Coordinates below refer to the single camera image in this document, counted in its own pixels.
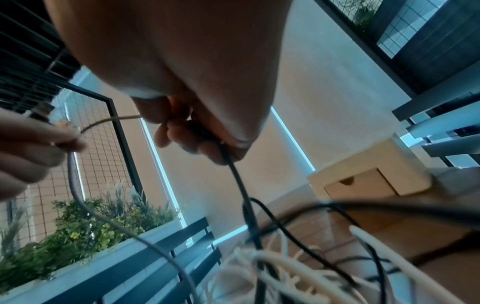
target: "white planter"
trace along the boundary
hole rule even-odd
[[[165,225],[142,233],[141,236],[150,241],[158,242],[167,236],[181,230],[180,220],[175,219]],[[72,288],[82,281],[104,271],[105,269],[123,261],[131,255],[145,249],[145,245],[135,239],[128,239],[112,248],[97,253],[94,257],[87,261],[79,261],[53,273],[53,279],[49,281],[35,280],[27,284],[10,290],[8,293],[0,296],[0,303],[15,304],[40,304],[58,294]],[[143,269],[126,282],[116,287],[104,297],[105,304],[111,303],[125,294],[131,288],[143,281],[153,271],[160,268],[165,261],[159,259]]]

